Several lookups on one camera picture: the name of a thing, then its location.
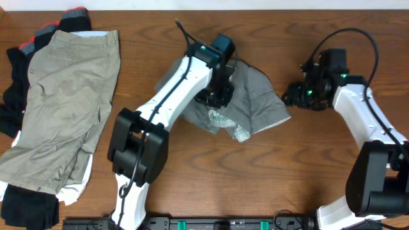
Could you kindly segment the grey shorts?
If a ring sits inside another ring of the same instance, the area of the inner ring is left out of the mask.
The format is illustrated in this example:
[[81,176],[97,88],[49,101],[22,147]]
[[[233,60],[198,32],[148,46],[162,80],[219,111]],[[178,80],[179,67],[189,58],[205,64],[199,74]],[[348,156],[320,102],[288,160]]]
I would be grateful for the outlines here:
[[228,65],[236,68],[229,78],[234,91],[228,106],[216,109],[191,100],[182,118],[213,134],[223,128],[238,142],[291,118],[264,73],[243,61],[230,61]]

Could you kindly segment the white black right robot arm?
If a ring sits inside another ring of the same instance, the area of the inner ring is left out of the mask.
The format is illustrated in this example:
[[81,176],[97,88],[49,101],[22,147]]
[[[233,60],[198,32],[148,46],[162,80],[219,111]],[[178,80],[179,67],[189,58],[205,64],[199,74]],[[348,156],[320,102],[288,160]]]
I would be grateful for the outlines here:
[[332,108],[344,119],[359,149],[344,195],[319,207],[309,226],[381,226],[383,219],[407,215],[408,139],[380,110],[368,81],[351,75],[344,64],[313,63],[301,70],[305,80],[288,86],[284,103],[314,111]]

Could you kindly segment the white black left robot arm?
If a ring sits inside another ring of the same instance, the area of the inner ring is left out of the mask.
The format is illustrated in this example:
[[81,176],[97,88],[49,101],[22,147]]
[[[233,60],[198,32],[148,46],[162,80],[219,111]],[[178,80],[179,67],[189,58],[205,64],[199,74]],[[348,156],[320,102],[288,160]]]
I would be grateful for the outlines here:
[[124,108],[116,117],[107,154],[118,184],[114,229],[137,229],[146,216],[150,183],[167,160],[169,131],[191,100],[219,109],[231,101],[227,62],[235,52],[231,40],[211,45],[194,42],[171,78],[136,111]]

